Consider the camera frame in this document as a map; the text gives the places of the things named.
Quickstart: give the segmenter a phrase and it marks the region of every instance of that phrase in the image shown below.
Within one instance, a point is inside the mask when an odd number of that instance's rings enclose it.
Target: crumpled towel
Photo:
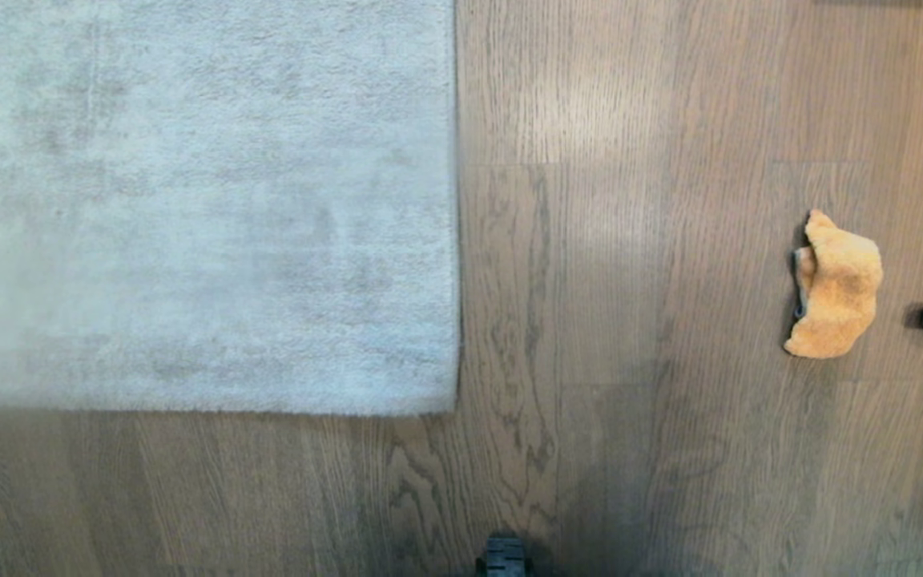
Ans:
[[[875,319],[882,258],[874,241],[840,229],[824,212],[810,211],[805,230],[810,246],[794,252],[800,320],[785,350],[841,357]]]

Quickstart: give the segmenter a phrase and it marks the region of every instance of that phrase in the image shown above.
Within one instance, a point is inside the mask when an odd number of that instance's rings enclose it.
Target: wooden floor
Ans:
[[[0,575],[923,575],[923,2],[459,0],[457,412],[0,414]],[[809,208],[879,317],[788,357]]]

